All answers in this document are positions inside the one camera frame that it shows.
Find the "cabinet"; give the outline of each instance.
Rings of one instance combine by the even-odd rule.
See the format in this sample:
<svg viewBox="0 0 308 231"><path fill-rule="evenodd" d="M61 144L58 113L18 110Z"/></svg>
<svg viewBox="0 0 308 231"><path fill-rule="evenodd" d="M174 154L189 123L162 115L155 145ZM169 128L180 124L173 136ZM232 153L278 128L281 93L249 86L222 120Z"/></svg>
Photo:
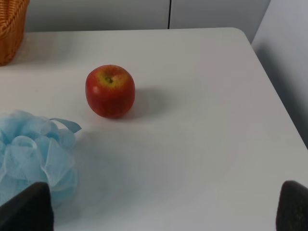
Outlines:
<svg viewBox="0 0 308 231"><path fill-rule="evenodd" d="M172 0L170 28L235 27L252 42L270 0Z"/></svg>
<svg viewBox="0 0 308 231"><path fill-rule="evenodd" d="M166 29L169 0L31 0L27 31Z"/></svg>

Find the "red apple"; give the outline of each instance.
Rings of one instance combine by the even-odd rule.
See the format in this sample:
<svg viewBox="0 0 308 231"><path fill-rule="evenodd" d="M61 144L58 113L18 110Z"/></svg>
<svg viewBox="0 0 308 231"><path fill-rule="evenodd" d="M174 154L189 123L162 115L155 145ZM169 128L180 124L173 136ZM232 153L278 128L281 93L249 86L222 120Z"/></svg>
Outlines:
<svg viewBox="0 0 308 231"><path fill-rule="evenodd" d="M120 118L134 103L134 80L120 66L100 66L87 77L86 97L96 114L105 118Z"/></svg>

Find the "orange basket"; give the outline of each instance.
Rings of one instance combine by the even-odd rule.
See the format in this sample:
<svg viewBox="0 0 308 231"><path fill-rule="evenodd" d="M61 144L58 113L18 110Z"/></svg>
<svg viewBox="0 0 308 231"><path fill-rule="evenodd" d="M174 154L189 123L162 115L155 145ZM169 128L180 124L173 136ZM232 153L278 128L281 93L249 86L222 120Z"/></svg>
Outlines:
<svg viewBox="0 0 308 231"><path fill-rule="evenodd" d="M23 38L29 0L0 0L0 66L13 60Z"/></svg>

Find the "black object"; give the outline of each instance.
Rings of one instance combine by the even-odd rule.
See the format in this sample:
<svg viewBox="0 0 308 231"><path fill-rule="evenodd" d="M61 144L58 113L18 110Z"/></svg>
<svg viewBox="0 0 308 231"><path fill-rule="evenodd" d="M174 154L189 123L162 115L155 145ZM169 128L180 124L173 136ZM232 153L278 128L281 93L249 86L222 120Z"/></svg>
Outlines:
<svg viewBox="0 0 308 231"><path fill-rule="evenodd" d="M0 207L0 231L53 231L48 184L38 182Z"/></svg>
<svg viewBox="0 0 308 231"><path fill-rule="evenodd" d="M308 231L308 189L295 181L282 185L276 230Z"/></svg>

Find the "white wall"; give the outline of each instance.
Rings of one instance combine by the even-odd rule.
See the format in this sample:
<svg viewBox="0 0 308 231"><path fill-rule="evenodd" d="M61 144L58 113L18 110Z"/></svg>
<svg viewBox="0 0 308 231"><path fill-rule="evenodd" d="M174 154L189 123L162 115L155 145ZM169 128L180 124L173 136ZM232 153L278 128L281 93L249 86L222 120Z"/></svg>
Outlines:
<svg viewBox="0 0 308 231"><path fill-rule="evenodd" d="M172 0L170 28L235 27L252 42L270 0Z"/></svg>
<svg viewBox="0 0 308 231"><path fill-rule="evenodd" d="M252 46L307 145L308 1L272 0Z"/></svg>
<svg viewBox="0 0 308 231"><path fill-rule="evenodd" d="M31 0L27 31L164 29L169 0Z"/></svg>

